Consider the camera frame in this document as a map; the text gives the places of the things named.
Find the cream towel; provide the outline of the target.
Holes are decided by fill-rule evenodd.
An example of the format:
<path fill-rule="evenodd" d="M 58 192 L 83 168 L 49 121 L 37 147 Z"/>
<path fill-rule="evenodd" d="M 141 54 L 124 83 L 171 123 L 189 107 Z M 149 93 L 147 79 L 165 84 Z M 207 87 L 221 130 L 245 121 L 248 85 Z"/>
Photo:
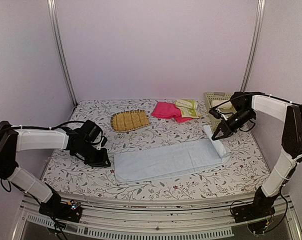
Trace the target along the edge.
<path fill-rule="evenodd" d="M 212 100 L 211 101 L 211 107 L 212 108 L 215 108 L 215 109 L 231 109 L 232 108 L 232 104 L 230 101 L 227 101 L 227 100 Z"/>

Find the light blue towel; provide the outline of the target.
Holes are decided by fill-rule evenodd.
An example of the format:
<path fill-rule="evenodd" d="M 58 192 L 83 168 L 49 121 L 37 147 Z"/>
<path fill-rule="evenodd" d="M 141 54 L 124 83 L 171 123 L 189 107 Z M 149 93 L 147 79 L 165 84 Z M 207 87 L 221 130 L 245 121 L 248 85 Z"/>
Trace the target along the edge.
<path fill-rule="evenodd" d="M 203 130 L 205 139 L 114 155 L 117 183 L 180 177 L 223 165 L 231 151 L 220 140 L 212 140 L 210 126 L 204 125 Z"/>

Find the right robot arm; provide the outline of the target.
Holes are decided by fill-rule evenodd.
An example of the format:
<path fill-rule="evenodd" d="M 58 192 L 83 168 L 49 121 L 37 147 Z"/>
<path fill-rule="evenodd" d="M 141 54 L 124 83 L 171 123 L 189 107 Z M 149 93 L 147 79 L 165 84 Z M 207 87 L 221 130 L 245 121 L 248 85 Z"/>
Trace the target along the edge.
<path fill-rule="evenodd" d="M 212 140 L 230 137 L 249 121 L 256 119 L 257 113 L 268 115 L 282 123 L 281 150 L 267 180 L 260 186 L 251 204 L 245 209 L 253 218 L 269 215 L 282 187 L 289 182 L 295 169 L 302 162 L 302 104 L 262 92 L 234 92 L 224 103 L 231 103 L 235 109 L 230 117 L 218 108 L 210 107 L 209 113 L 220 119 Z"/>

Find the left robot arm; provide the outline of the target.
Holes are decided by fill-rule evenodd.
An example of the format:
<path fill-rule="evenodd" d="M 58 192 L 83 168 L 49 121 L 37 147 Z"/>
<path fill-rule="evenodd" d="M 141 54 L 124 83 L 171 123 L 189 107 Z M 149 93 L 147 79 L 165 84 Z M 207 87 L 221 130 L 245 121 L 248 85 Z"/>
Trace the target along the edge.
<path fill-rule="evenodd" d="M 0 122 L 0 180 L 7 180 L 33 196 L 54 217 L 65 213 L 60 195 L 49 185 L 19 166 L 16 154 L 29 150 L 66 150 L 91 167 L 111 165 L 102 129 L 87 120 L 76 129 L 62 123 L 55 127 L 11 125 Z"/>

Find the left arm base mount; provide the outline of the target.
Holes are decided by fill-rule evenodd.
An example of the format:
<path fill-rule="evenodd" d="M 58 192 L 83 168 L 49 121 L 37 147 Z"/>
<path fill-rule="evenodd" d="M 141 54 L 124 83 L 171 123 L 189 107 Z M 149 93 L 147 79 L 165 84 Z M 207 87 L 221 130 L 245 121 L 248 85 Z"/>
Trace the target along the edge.
<path fill-rule="evenodd" d="M 58 219 L 79 223 L 83 211 L 81 203 L 75 200 L 63 203 L 61 202 L 61 196 L 52 187 L 49 188 L 53 195 L 47 202 L 40 203 L 39 213 L 54 220 Z"/>

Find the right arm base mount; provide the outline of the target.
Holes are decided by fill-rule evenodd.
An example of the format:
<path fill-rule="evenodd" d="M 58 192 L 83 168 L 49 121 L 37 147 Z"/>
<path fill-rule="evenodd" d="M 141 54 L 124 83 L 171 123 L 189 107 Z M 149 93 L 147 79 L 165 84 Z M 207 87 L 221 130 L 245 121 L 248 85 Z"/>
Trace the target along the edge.
<path fill-rule="evenodd" d="M 230 213 L 234 217 L 236 223 L 251 221 L 258 218 L 271 216 L 275 213 L 273 204 L 279 193 L 274 196 L 266 196 L 261 187 L 254 194 L 253 203 L 230 208 Z"/>

